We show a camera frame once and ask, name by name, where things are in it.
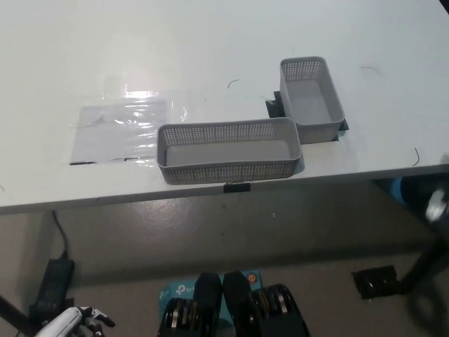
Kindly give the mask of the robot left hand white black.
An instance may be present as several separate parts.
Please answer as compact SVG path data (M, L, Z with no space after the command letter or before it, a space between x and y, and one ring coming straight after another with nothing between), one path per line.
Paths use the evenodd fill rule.
M47 323L35 336L105 336L103 326L114 328L116 324L99 309L74 306Z

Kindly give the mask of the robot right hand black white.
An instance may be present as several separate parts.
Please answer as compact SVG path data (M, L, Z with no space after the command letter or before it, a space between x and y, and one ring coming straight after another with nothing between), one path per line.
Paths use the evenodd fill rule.
M425 217L430 223L435 223L448 214L448 184L438 185L432 192L427 203Z

